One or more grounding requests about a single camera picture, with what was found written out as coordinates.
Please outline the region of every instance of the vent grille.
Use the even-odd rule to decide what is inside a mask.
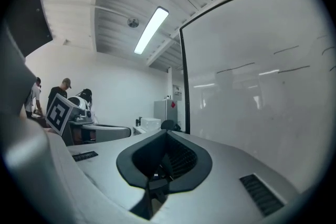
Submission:
[[[85,159],[93,158],[96,156],[98,156],[96,152],[89,151],[89,152],[73,155],[72,157],[74,158],[75,162],[79,162],[79,161],[83,161]]]
[[[240,181],[264,216],[269,216],[283,207],[283,203],[256,175],[244,176]]]

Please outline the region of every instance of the black shirt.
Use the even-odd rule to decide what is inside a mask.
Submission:
[[[64,98],[68,98],[68,94],[67,94],[66,91],[62,90],[60,87],[53,87],[51,89],[49,97],[48,97],[49,99],[48,99],[48,104],[47,104],[47,111],[49,110],[49,107],[50,107],[51,103],[53,102],[57,93],[59,93]]]

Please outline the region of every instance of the cap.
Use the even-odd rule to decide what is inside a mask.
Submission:
[[[66,86],[68,86],[71,89],[71,80],[66,78],[63,79],[62,83],[64,83]]]

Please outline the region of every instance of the person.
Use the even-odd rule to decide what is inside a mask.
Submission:
[[[40,88],[41,88],[41,79],[39,77],[36,78],[36,82],[34,83],[32,89],[30,90],[26,101],[25,101],[25,111],[27,118],[32,118],[33,114],[33,100],[36,100],[36,106],[38,109],[38,113],[43,116],[41,104],[40,104]]]
[[[59,93],[64,98],[68,98],[68,94],[67,94],[66,91],[69,88],[71,89],[71,80],[69,78],[65,78],[65,79],[63,79],[61,86],[53,87],[51,89],[49,97],[48,97],[47,112],[49,111],[51,103],[53,102],[57,93]]]
[[[95,124],[98,123],[97,116],[94,112],[93,104],[92,104],[92,92],[90,89],[84,89],[82,92],[80,92],[79,97],[83,98],[87,103],[88,107],[91,111],[91,117],[93,119],[93,122]],[[96,132],[95,131],[90,131],[90,130],[85,130],[85,129],[80,129],[74,127],[72,130],[73,133],[73,141],[75,145],[81,145],[83,141],[95,141],[96,140]]]

